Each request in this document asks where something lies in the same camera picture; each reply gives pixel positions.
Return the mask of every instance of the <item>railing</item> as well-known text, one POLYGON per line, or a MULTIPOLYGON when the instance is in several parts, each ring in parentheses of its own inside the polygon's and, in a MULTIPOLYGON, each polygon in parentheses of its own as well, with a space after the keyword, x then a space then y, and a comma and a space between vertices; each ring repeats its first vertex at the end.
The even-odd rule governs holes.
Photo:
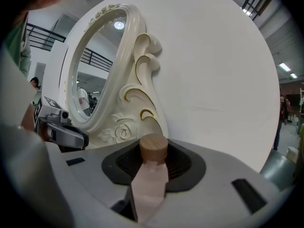
POLYGON ((245 0, 242 6, 242 9, 246 10, 246 14, 249 15, 252 20, 255 20, 257 16, 260 16, 263 13, 271 0, 258 0, 258 2, 255 2, 256 0, 245 0))
MULTIPOLYGON (((39 48, 46 51, 51 51, 55 40, 65 42, 66 37, 59 35, 53 31, 41 28, 36 25, 27 23, 27 31, 31 47, 39 48)), ((81 62, 97 67, 106 72, 110 72, 113 62, 104 56, 85 48, 81 62)))

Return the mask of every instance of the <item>oval mirror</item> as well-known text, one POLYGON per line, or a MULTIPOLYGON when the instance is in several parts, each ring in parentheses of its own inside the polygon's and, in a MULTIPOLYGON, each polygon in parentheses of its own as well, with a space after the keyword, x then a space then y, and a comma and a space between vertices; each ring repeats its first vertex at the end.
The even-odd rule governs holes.
POLYGON ((124 33, 126 15, 116 13, 87 43, 78 68, 77 86, 73 87, 74 103, 79 114, 88 119, 103 94, 107 77, 124 33))

